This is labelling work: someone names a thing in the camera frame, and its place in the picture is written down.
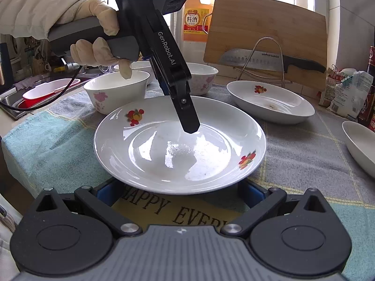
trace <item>white bowl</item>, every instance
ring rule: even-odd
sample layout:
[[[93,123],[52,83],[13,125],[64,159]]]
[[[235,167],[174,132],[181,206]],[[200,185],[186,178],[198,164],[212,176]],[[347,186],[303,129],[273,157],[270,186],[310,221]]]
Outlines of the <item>white bowl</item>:
[[[142,71],[133,71],[130,79],[124,79],[120,73],[105,74],[90,80],[83,88],[95,109],[108,115],[118,107],[143,99],[149,76]]]
[[[199,63],[187,63],[187,66],[191,73],[191,80],[189,81],[190,95],[200,96],[207,94],[219,71],[214,67]]]
[[[234,102],[252,116],[278,124],[297,124],[315,114],[304,98],[263,82],[239,80],[226,87]]]
[[[352,121],[344,121],[342,129],[350,154],[363,170],[375,178],[375,132]]]
[[[132,70],[143,71],[143,72],[147,72],[150,74],[150,77],[147,80],[147,85],[149,85],[153,81],[157,81],[154,75],[154,71],[152,70],[152,67],[149,61],[136,61],[132,63],[131,67],[132,67]],[[115,65],[114,69],[116,72],[118,72],[119,65],[118,64]]]
[[[169,96],[110,113],[94,135],[101,165],[122,182],[164,194],[213,191],[249,176],[266,152],[262,128],[229,104],[192,100],[201,123],[193,134],[183,131]]]

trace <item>plastic bottle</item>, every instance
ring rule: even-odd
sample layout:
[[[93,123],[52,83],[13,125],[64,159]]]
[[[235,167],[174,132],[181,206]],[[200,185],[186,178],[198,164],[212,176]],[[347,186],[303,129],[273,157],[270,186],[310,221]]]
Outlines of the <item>plastic bottle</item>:
[[[213,0],[187,0],[184,5],[184,41],[207,42],[208,35],[202,30],[202,22],[206,15],[212,13]],[[211,17],[205,23],[208,31]]]

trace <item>fruit pattern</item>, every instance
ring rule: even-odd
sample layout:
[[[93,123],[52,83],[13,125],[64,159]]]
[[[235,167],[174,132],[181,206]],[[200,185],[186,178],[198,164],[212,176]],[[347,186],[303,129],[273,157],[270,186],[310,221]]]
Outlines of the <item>fruit pattern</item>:
[[[266,88],[262,87],[261,85],[256,85],[254,93],[261,94],[261,93],[264,93],[266,91],[267,91]]]
[[[144,114],[142,109],[135,109],[129,111],[125,116],[127,117],[127,121],[130,123],[130,126],[135,126],[142,120],[142,114]]]
[[[254,152],[252,152],[252,153],[249,153],[248,155],[245,155],[245,156],[242,156],[241,157],[241,161],[239,162],[239,168],[242,170],[242,169],[245,169],[247,166],[248,166],[248,164],[250,164],[252,161],[253,161],[253,159],[255,158],[255,156],[256,156],[256,150],[254,150]]]

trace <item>black cable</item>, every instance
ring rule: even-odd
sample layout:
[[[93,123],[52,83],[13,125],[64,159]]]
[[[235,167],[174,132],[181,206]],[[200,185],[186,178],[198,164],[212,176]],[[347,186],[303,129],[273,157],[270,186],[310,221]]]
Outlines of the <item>black cable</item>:
[[[49,102],[46,102],[44,104],[41,104],[40,106],[37,106],[37,107],[33,107],[33,108],[27,108],[27,109],[21,109],[21,108],[14,108],[12,106],[8,106],[7,104],[3,103],[0,101],[0,106],[3,106],[5,108],[8,108],[8,109],[11,109],[13,111],[19,111],[19,112],[24,112],[24,111],[34,111],[34,110],[37,110],[37,109],[40,109],[40,108],[43,108],[47,105],[49,105],[50,103],[53,103],[55,100],[57,100],[58,98],[60,98],[65,92],[67,89],[69,89],[69,87],[71,86],[71,84],[73,83],[74,79],[77,77],[79,71],[81,70],[82,68],[82,65],[76,70],[76,72],[74,73],[74,76],[72,77],[72,79],[69,81],[69,83],[67,84],[67,86],[65,87],[65,89],[63,89],[55,98],[53,98],[52,100],[50,100]]]

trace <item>metal screw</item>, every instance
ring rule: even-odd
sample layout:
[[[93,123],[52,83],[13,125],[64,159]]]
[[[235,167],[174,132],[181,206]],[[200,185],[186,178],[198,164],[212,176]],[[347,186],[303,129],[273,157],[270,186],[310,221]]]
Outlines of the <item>metal screw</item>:
[[[120,229],[125,233],[134,233],[139,230],[139,226],[134,223],[126,223],[126,224],[122,224]]]
[[[227,224],[223,226],[223,230],[227,233],[236,234],[242,230],[242,227],[238,224]]]

